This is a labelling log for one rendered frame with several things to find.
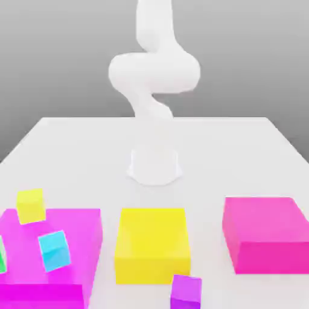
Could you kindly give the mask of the large pink box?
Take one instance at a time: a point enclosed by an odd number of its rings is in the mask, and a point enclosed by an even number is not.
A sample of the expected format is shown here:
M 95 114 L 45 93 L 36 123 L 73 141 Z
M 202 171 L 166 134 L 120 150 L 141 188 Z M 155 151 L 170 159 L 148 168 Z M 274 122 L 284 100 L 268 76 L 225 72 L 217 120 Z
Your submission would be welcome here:
M 234 272 L 309 275 L 309 220 L 290 197 L 227 197 L 222 230 Z

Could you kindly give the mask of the small cyan cube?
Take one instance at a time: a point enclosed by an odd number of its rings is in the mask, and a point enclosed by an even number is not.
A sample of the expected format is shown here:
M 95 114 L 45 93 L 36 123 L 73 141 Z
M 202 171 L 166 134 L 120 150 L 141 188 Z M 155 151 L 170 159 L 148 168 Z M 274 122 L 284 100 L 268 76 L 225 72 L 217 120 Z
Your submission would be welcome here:
M 38 236 L 38 242 L 46 272 L 70 265 L 71 256 L 64 231 Z

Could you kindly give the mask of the large yellow box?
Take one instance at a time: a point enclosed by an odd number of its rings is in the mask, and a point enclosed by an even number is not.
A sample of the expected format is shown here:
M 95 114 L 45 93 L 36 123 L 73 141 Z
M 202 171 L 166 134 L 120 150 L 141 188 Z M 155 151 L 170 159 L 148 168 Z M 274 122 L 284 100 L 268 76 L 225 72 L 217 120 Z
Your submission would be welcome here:
M 122 209 L 114 264 L 117 284 L 171 284 L 174 275 L 189 275 L 185 210 Z

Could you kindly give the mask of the small yellow cube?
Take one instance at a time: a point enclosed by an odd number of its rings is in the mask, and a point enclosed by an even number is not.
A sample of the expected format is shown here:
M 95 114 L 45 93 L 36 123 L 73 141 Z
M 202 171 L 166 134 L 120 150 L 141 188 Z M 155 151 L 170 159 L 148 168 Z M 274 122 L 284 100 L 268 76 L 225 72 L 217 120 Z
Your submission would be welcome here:
M 43 201 L 43 189 L 18 191 L 16 209 L 21 225 L 46 220 L 46 209 Z

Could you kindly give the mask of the small purple cube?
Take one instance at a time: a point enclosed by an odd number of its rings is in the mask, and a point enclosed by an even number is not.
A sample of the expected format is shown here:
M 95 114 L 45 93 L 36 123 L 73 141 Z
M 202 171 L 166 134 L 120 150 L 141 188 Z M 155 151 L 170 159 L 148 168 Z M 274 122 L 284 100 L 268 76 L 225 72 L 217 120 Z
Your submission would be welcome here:
M 170 295 L 170 309 L 200 309 L 202 279 L 174 275 Z

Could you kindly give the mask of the small green cube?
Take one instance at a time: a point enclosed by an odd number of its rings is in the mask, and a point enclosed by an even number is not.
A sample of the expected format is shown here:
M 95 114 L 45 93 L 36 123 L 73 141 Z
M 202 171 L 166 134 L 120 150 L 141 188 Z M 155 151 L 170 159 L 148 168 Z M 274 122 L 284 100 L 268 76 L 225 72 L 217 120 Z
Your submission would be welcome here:
M 7 256 L 2 236 L 0 235 L 0 273 L 7 271 Z

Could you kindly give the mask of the large magenta box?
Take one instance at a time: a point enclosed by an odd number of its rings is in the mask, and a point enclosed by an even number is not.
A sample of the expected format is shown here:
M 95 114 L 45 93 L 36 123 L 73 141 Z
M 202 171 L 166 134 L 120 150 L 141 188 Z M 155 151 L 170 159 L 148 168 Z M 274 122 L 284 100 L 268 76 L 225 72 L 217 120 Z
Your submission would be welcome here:
M 62 231 L 68 266 L 47 272 L 39 237 Z M 103 242 L 99 209 L 47 209 L 46 220 L 21 225 L 17 211 L 0 216 L 7 271 L 0 273 L 0 309 L 88 309 Z

